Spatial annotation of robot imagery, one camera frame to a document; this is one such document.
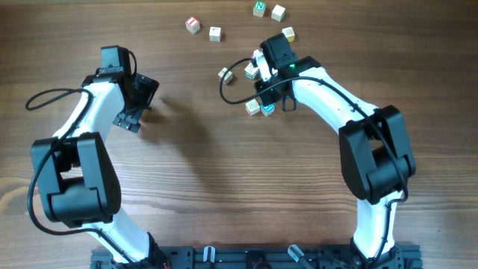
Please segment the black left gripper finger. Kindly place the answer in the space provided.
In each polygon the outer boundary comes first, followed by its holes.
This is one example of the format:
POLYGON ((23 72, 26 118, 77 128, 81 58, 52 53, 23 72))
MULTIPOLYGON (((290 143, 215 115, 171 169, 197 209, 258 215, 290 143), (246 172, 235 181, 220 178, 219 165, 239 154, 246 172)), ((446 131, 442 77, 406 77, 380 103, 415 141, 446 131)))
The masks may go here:
POLYGON ((141 108, 148 108, 159 87, 159 82, 140 73, 134 79, 134 88, 137 91, 137 103, 141 108))
POLYGON ((143 109, 135 108, 131 110, 123 109, 115 117, 113 124, 127 131, 138 133, 141 124, 139 123, 143 109))

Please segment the blue top wooden block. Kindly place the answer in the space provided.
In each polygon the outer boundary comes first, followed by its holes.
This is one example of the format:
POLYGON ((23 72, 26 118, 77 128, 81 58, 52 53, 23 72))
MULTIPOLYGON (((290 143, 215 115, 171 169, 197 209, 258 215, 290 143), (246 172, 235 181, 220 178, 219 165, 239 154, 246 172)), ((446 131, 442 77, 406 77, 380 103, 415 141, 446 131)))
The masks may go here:
POLYGON ((261 113, 266 117, 270 116, 275 111, 275 107, 276 106, 274 104, 270 104, 270 105, 260 104, 261 113))

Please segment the red Y letter block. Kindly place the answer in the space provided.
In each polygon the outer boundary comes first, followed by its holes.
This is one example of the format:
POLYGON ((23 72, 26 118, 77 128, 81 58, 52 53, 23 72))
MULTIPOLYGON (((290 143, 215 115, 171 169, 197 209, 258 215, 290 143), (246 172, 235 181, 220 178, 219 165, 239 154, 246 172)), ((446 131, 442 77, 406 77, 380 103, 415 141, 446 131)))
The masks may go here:
POLYGON ((250 116, 253 116, 253 115, 257 114, 261 110, 260 105, 258 104, 258 102, 255 99, 251 99, 248 102, 246 102, 245 103, 245 108, 246 108, 246 112, 250 116))

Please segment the red O letter block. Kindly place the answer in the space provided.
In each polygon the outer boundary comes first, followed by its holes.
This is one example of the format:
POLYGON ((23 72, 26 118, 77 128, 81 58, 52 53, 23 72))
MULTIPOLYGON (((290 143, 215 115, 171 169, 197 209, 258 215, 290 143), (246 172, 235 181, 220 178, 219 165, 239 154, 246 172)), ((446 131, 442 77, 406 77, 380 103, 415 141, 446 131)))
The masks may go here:
POLYGON ((218 73, 219 80, 223 81, 223 84, 228 84, 234 78, 234 75, 231 71, 226 71, 227 68, 223 67, 218 73))

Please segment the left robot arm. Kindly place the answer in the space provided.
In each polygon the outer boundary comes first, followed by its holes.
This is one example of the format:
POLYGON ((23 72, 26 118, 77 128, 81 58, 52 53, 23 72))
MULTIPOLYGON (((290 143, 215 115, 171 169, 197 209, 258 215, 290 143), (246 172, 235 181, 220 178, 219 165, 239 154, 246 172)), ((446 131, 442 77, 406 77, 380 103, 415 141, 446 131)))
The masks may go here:
POLYGON ((121 206, 120 181, 105 148, 112 126, 138 132, 159 83, 137 72, 134 53, 121 46, 101 49, 101 65, 76 90, 57 88, 55 99, 81 99, 51 138, 31 146, 34 167, 27 207, 42 232, 87 232, 109 252, 116 268, 168 268, 170 260, 150 233, 121 206))

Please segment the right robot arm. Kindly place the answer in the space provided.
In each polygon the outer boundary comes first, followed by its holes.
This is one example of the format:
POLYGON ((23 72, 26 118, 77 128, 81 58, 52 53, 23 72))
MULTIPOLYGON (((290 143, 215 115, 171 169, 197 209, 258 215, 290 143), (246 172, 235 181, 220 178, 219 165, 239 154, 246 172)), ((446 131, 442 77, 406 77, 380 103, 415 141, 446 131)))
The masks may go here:
POLYGON ((258 70, 255 94, 263 105, 292 99, 316 112, 339 136, 341 172, 357 199, 351 246, 368 268, 391 260, 397 204, 409 198, 416 163, 403 115, 393 105, 378 108, 335 82, 311 56, 298 58, 284 34, 255 50, 248 62, 258 70))

